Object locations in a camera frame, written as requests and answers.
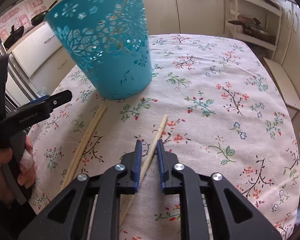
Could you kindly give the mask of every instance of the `drawer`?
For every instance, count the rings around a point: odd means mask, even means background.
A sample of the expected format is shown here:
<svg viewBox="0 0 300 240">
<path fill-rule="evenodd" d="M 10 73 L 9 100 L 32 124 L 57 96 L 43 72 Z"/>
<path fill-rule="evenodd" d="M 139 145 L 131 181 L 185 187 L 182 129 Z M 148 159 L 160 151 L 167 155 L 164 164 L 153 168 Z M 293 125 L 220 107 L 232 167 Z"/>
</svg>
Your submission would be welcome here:
<svg viewBox="0 0 300 240">
<path fill-rule="evenodd" d="M 51 95 L 74 66 L 75 62 L 61 47 L 37 69 L 29 80 L 36 89 L 46 87 L 47 94 Z"/>
<path fill-rule="evenodd" d="M 16 46 L 12 54 L 30 78 L 61 46 L 62 44 L 55 36 L 49 24 L 46 23 Z"/>
</svg>

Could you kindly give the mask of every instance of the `teal trash bin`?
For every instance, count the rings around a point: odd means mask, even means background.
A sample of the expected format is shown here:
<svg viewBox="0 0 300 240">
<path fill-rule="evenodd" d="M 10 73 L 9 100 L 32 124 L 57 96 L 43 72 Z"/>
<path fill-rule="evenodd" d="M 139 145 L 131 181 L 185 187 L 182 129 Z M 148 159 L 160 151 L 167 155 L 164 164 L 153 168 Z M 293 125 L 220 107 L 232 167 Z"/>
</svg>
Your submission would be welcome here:
<svg viewBox="0 0 300 240">
<path fill-rule="evenodd" d="M 130 97 L 151 81 L 143 0 L 62 0 L 44 20 L 104 98 Z"/>
</svg>

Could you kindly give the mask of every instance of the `pot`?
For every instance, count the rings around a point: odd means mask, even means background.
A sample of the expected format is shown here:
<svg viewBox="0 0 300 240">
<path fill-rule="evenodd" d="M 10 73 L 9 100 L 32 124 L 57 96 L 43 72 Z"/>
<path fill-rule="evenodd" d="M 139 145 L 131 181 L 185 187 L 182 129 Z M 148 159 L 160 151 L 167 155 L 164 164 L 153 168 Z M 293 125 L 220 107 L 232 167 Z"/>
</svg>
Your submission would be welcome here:
<svg viewBox="0 0 300 240">
<path fill-rule="evenodd" d="M 53 2 L 53 4 L 50 5 L 50 7 L 48 8 L 48 10 L 43 11 L 43 12 L 37 14 L 36 16 L 34 16 L 34 17 L 31 19 L 31 24 L 32 24 L 33 26 L 37 26 L 37 25 L 39 25 L 40 23 L 42 23 L 42 22 L 43 22 L 43 19 L 44 19 L 44 17 L 45 17 L 45 15 L 48 13 L 48 11 L 49 11 L 49 10 L 50 10 L 50 9 L 51 9 L 58 1 L 59 1 L 59 0 L 55 0 L 55 1 Z"/>
<path fill-rule="evenodd" d="M 261 22 L 258 19 L 254 18 L 254 21 L 255 21 L 255 23 L 243 23 L 242 21 L 233 20 L 233 21 L 228 21 L 228 23 L 231 23 L 233 25 L 241 25 L 243 28 L 244 34 L 273 44 L 275 41 L 275 36 L 266 32 L 260 26 Z"/>
<path fill-rule="evenodd" d="M 11 26 L 10 36 L 3 43 L 6 49 L 9 49 L 13 44 L 15 44 L 23 35 L 25 28 L 21 26 L 20 28 L 14 30 L 14 25 Z"/>
</svg>

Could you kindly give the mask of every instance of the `wooden chopstick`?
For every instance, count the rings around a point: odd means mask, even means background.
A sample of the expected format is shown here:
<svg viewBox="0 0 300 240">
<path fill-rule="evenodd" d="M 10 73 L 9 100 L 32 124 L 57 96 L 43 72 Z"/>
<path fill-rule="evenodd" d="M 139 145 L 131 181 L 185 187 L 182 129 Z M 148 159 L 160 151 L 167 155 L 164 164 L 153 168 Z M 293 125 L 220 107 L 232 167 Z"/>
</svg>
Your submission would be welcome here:
<svg viewBox="0 0 300 240">
<path fill-rule="evenodd" d="M 148 155 L 147 155 L 147 158 L 146 160 L 143 162 L 143 165 L 142 165 L 142 168 L 141 168 L 141 171 L 140 171 L 140 180 L 139 180 L 139 188 L 141 186 L 141 183 L 143 181 L 143 178 L 147 172 L 147 169 L 150 165 L 150 162 L 152 160 L 152 157 L 153 157 L 153 154 L 154 154 L 154 151 L 155 151 L 155 148 L 157 147 L 157 141 L 160 139 L 161 135 L 162 135 L 162 132 L 164 130 L 164 127 L 166 126 L 166 123 L 168 121 L 168 116 L 165 114 L 160 125 L 159 125 L 159 128 L 158 128 L 158 131 L 152 141 L 152 144 L 151 144 L 151 147 L 150 147 L 150 150 L 148 152 Z M 134 199 L 135 195 L 126 195 L 125 196 L 125 200 L 123 201 L 122 203 L 122 208 L 120 210 L 120 225 L 122 223 L 122 221 L 124 220 L 124 217 L 126 216 L 126 214 L 128 213 L 128 210 L 133 202 L 133 199 Z"/>
<path fill-rule="evenodd" d="M 98 125 L 103 113 L 107 109 L 107 106 L 102 103 L 102 105 L 98 108 L 95 116 L 93 117 L 91 123 L 89 124 L 86 132 L 84 133 L 82 140 L 79 143 L 79 146 L 74 154 L 74 157 L 72 158 L 71 164 L 67 170 L 66 177 L 63 180 L 63 183 L 61 185 L 60 192 L 69 185 L 69 183 L 72 181 L 73 176 L 75 174 L 75 171 L 78 167 L 78 164 L 81 160 L 82 154 L 84 153 L 85 148 L 87 147 L 88 142 L 90 141 L 90 138 Z"/>
</svg>

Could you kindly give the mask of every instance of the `drawer handle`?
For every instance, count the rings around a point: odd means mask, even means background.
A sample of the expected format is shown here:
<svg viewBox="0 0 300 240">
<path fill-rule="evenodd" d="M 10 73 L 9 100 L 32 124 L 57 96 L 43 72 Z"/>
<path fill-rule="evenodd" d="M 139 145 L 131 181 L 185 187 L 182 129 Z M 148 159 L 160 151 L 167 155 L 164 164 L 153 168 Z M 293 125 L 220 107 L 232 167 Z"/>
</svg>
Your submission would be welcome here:
<svg viewBox="0 0 300 240">
<path fill-rule="evenodd" d="M 64 64 L 66 64 L 66 62 L 67 62 L 67 60 L 64 63 L 62 63 L 61 66 L 58 67 L 58 69 L 60 69 Z"/>
<path fill-rule="evenodd" d="M 49 41 L 51 41 L 51 39 L 54 37 L 54 34 L 50 37 L 50 38 L 48 38 L 44 43 L 47 43 L 47 42 L 49 42 Z"/>
</svg>

